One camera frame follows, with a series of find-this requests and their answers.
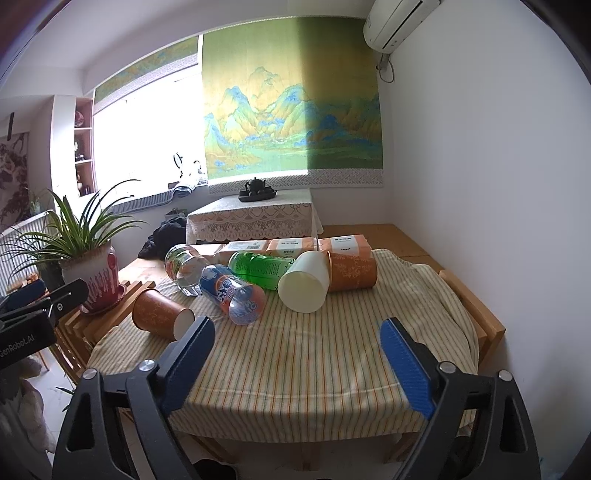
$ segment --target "window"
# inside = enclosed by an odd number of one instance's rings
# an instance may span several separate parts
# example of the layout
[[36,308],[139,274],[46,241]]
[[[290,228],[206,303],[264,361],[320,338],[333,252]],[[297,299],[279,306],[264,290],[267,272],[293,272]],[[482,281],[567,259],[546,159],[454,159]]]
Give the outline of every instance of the window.
[[149,196],[183,178],[206,178],[203,148],[201,65],[160,78],[117,100],[94,116],[95,171],[106,191],[123,180],[118,194]]

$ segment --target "paper cup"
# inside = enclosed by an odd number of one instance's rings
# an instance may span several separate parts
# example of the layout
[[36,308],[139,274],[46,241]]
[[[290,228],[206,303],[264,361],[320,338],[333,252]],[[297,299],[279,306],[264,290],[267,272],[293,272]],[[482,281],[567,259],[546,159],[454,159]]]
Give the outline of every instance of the paper cup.
[[277,285],[279,298],[291,310],[311,313],[318,310],[326,300],[330,284],[329,270],[324,253],[302,253]]
[[183,337],[195,321],[195,314],[155,288],[147,288],[135,300],[131,319],[140,330],[174,341]]
[[378,264],[374,258],[351,257],[328,252],[329,291],[371,288],[378,281]]

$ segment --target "white paper cup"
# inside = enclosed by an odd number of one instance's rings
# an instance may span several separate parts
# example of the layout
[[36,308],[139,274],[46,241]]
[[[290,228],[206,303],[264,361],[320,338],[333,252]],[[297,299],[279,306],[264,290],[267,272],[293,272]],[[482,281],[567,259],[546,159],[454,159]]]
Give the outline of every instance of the white paper cup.
[[311,313],[324,305],[329,284],[329,270],[324,253],[310,251],[295,259],[280,278],[277,292],[291,310]]

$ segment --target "electrical cable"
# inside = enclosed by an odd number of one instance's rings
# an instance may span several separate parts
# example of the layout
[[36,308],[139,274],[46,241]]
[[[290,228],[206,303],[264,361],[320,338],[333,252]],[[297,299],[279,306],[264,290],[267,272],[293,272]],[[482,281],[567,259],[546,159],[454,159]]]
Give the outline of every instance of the electrical cable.
[[396,75],[394,74],[394,66],[392,65],[392,60],[390,58],[390,55],[388,55],[388,64],[390,65],[390,69],[392,70],[392,80],[384,80],[384,77],[382,77],[382,68],[381,66],[384,65],[385,61],[384,61],[384,53],[382,53],[382,57],[379,60],[379,64],[376,66],[376,70],[379,73],[379,78],[382,80],[382,82],[384,83],[394,83],[394,80],[396,80]]

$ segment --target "red and white pot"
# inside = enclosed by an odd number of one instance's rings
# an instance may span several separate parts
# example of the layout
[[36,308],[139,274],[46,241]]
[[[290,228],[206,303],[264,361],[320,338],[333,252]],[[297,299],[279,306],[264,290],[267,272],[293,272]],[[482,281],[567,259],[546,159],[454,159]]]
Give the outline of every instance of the red and white pot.
[[119,268],[111,242],[75,260],[60,260],[64,281],[81,278],[88,285],[88,300],[82,304],[89,313],[106,310],[119,300]]

